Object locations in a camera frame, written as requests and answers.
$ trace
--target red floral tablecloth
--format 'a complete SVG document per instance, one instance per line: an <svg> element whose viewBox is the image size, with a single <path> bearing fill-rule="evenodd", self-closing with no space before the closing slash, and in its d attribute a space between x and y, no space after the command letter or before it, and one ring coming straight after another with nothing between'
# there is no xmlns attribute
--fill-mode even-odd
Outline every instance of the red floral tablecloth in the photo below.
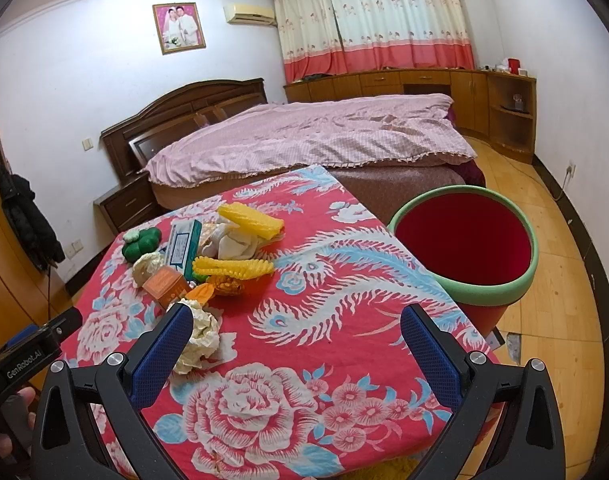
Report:
<svg viewBox="0 0 609 480"><path fill-rule="evenodd" d="M172 374L143 415L190 479L333 476L429 447L451 412L440 406L399 332L417 301L467 350L490 353L462 311L384 225L324 168L267 178L147 224L215 221L242 202L284 219L263 247L272 276L216 297L220 348L202 370ZM136 289L118 237L77 304L84 325L62 346L71 366L126 351L161 314ZM114 462L133 474L101 406Z"/></svg>

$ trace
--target floral curtain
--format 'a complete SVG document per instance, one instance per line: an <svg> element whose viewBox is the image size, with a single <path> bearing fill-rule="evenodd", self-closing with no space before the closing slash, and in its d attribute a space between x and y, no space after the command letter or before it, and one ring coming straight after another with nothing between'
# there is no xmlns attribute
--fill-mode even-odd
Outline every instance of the floral curtain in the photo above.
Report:
<svg viewBox="0 0 609 480"><path fill-rule="evenodd" d="M331 0L349 72L473 69L460 0Z"/></svg>
<svg viewBox="0 0 609 480"><path fill-rule="evenodd" d="M287 83L347 71L331 0L274 0Z"/></svg>

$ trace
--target orange box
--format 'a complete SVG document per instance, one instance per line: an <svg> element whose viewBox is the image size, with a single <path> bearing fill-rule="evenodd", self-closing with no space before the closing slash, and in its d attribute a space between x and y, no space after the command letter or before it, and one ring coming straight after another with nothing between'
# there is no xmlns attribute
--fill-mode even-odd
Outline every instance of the orange box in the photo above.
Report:
<svg viewBox="0 0 609 480"><path fill-rule="evenodd" d="M153 274L142 288L153 296L162 308L167 308L171 303L181 300L191 291L187 280L173 267L162 267Z"/></svg>

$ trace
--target human hand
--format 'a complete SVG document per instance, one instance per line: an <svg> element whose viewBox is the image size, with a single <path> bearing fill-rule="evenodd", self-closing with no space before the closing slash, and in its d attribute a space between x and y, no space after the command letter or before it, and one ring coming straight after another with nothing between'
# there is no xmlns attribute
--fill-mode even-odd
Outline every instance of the human hand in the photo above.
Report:
<svg viewBox="0 0 609 480"><path fill-rule="evenodd" d="M27 407L36 398L36 391L31 387L22 388L18 392L18 394L22 397L22 399L25 402L25 406L27 406ZM29 413L28 414L28 426L33 430L33 427L35 426L35 424L36 424L36 414ZM2 458L5 458L11 454L11 451L13 451L13 444L11 443L11 439L9 438L9 435L0 433L0 456Z"/></svg>

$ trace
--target bedside table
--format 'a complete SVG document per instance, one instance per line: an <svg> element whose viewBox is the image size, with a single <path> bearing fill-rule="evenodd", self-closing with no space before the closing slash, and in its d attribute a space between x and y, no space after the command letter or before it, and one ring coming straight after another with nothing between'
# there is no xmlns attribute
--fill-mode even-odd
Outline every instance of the bedside table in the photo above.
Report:
<svg viewBox="0 0 609 480"><path fill-rule="evenodd" d="M166 212L155 200L147 173L120 183L93 203L115 235Z"/></svg>

